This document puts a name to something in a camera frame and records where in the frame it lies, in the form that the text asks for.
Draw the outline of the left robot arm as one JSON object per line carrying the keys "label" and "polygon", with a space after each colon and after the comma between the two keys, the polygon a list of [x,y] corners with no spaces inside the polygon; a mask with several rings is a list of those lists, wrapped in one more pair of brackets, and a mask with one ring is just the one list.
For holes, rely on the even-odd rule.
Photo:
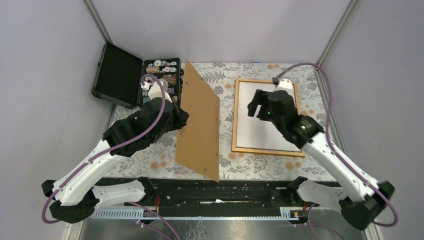
{"label": "left robot arm", "polygon": [[182,129],[189,116],[174,102],[159,97],[127,118],[117,120],[70,173],[42,183],[47,197],[42,221],[74,224],[90,217],[99,208],[130,202],[140,202],[144,206],[152,204],[155,189],[146,177],[112,185],[98,185],[98,182],[114,166],[148,148],[165,133]]}

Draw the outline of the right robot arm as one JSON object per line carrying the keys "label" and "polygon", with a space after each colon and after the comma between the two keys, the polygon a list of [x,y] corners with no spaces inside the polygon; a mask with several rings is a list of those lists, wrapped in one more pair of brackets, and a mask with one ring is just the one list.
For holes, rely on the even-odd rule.
{"label": "right robot arm", "polygon": [[285,90],[256,90],[247,106],[248,116],[271,122],[285,140],[313,157],[340,185],[339,189],[298,177],[287,187],[287,201],[293,206],[303,202],[318,204],[341,213],[354,228],[365,230],[389,208],[399,221],[390,198],[395,187],[366,174],[333,144],[328,133],[312,117],[298,113],[293,98]]}

